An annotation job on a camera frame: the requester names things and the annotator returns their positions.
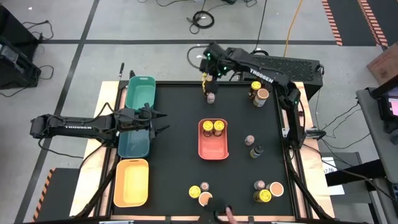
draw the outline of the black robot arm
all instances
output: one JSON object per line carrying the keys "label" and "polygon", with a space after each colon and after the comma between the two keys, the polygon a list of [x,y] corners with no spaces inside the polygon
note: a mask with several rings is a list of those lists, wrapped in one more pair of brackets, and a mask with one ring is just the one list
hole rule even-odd
{"label": "black robot arm", "polygon": [[289,77],[280,71],[267,67],[266,64],[254,59],[243,49],[227,48],[224,50],[218,44],[210,44],[203,53],[200,71],[212,76],[205,82],[205,92],[217,93],[217,78],[234,72],[249,72],[259,80],[270,83],[277,89],[278,99],[282,109],[286,110],[289,122],[287,141],[293,149],[300,149],[305,139],[304,127],[300,125],[299,102],[300,91]]}
{"label": "black robot arm", "polygon": [[117,132],[147,129],[149,130],[150,140],[154,139],[156,134],[169,127],[153,128],[152,120],[163,116],[166,116],[166,114],[153,110],[147,103],[137,111],[124,108],[113,111],[108,115],[98,115],[95,118],[45,114],[32,120],[30,135],[37,139],[52,138],[54,136],[93,138],[106,143],[109,147],[116,147]]}

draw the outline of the teal bin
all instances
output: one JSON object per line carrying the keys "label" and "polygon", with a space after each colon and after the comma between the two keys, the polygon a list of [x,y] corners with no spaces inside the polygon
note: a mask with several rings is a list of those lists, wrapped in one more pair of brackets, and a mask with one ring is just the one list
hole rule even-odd
{"label": "teal bin", "polygon": [[127,88],[126,107],[138,110],[149,103],[152,107],[155,101],[156,81],[152,77],[132,77]]}
{"label": "teal bin", "polygon": [[118,154],[125,159],[145,158],[149,144],[149,130],[126,131],[120,134]]}

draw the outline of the orange bin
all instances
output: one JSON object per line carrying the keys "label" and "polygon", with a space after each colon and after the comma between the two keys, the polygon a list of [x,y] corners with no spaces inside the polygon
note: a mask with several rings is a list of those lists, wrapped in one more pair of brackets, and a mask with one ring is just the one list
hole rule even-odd
{"label": "orange bin", "polygon": [[[224,122],[224,130],[221,136],[206,137],[203,135],[203,123],[205,121],[222,121]],[[206,118],[199,121],[198,126],[198,153],[202,159],[206,160],[222,160],[229,156],[228,141],[227,141],[227,126],[228,123],[224,119]]]}
{"label": "orange bin", "polygon": [[149,166],[145,159],[125,159],[116,168],[113,202],[138,207],[148,199]]}

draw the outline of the gray floor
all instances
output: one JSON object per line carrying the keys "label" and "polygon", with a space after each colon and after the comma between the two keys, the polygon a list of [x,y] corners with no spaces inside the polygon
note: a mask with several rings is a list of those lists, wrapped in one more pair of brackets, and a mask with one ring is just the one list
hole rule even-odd
{"label": "gray floor", "polygon": [[[48,19],[53,24],[54,39],[80,39],[94,0],[0,0],[21,22],[41,22]],[[261,39],[284,40],[299,1],[269,0],[262,28]],[[220,4],[211,0],[209,9]],[[156,39],[256,39],[262,14],[263,0],[252,8],[242,1],[233,6],[212,10],[216,24],[201,30],[198,35],[188,31],[186,17],[200,10],[201,4],[179,2],[169,7],[159,7],[153,0],[139,4],[135,0],[100,0],[88,33],[88,39],[156,40]],[[34,30],[50,35],[49,27]],[[306,0],[297,16],[290,37],[292,40],[333,40],[322,4],[318,0]],[[126,64],[124,79],[133,69],[138,75],[151,75],[157,80],[199,80],[201,74],[187,63],[187,49],[192,45],[94,45],[86,44],[78,61],[62,115],[93,116],[100,85],[105,80],[117,80],[121,62]],[[253,45],[225,45],[252,50]],[[282,56],[283,45],[260,45],[271,55]],[[13,98],[0,96],[0,169],[6,178],[0,183],[1,223],[13,223],[21,200],[32,175],[39,147],[29,136],[30,119],[45,113],[53,113],[65,78],[68,75],[77,45],[44,44],[39,46],[34,63],[53,65],[55,74],[51,80],[41,80],[37,88],[25,90]],[[320,60],[325,66],[325,86],[320,93],[318,111],[316,97],[310,101],[315,122],[324,127],[335,116],[355,105],[355,91],[377,82],[366,69],[366,64],[381,53],[379,47],[339,47],[337,45],[290,45],[287,57]],[[191,58],[199,63],[199,50]],[[325,138],[335,146],[346,146],[368,133],[362,113],[356,112],[336,130],[338,139]],[[82,156],[86,139],[55,137],[51,148]],[[327,148],[320,143],[322,151]],[[346,149],[359,152],[364,162],[377,158],[371,141],[366,138]],[[36,203],[49,169],[53,167],[78,167],[81,160],[49,153],[35,188],[25,221],[32,219]],[[347,221],[372,223],[369,210],[364,205],[334,205],[336,216]]]}

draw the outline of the wooden board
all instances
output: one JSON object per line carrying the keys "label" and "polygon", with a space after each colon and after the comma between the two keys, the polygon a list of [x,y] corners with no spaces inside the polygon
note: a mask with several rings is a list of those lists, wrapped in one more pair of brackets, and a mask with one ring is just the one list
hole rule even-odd
{"label": "wooden board", "polygon": [[[116,101],[116,95],[118,91],[118,83],[119,82],[103,82],[101,91],[99,93],[98,104],[96,109],[97,112],[101,109],[105,102],[109,102],[111,105],[114,105]],[[303,103],[304,111],[305,111],[305,127],[311,128],[313,126],[312,117],[310,108],[307,101],[307,96],[305,94],[303,83],[296,83],[297,88],[301,91],[301,100]],[[121,105],[124,105],[124,99],[126,96],[126,92],[122,94]],[[316,140],[306,139],[304,142],[306,145],[310,147],[314,147],[318,149],[318,144]],[[85,156],[88,155],[92,150],[98,147],[100,144],[95,140],[89,140],[86,148]],[[303,147],[300,150],[302,156],[302,163],[305,173],[305,180],[307,182],[307,187],[315,200],[322,206],[322,208],[329,214],[334,217],[333,207],[331,205],[331,200],[329,196],[329,190],[326,184],[326,178],[323,173],[322,160],[320,155],[317,152],[314,152],[312,149],[307,149]],[[113,162],[114,155],[116,154],[116,150],[113,150],[111,153],[111,162]],[[82,168],[78,184],[76,187],[75,197],[73,199],[72,209],[70,215],[75,215],[80,212],[81,209],[87,204],[87,202],[91,199],[92,195],[96,192],[98,188],[98,184],[100,182],[100,176],[102,171],[102,166],[104,162],[105,150],[101,149],[96,153]],[[109,187],[105,190],[103,194],[102,204],[100,215],[105,215],[106,210],[106,202],[109,197]],[[301,191],[298,187],[296,187],[298,204],[300,209],[300,214],[302,217],[305,217],[305,207],[303,203],[303,197]],[[247,221],[247,217],[237,217],[238,221]],[[165,220],[165,217],[142,217],[142,216],[112,216],[112,219],[116,220]],[[172,220],[197,220],[198,217],[172,217]],[[294,217],[255,217],[255,221],[280,221],[287,222],[293,221]]]}

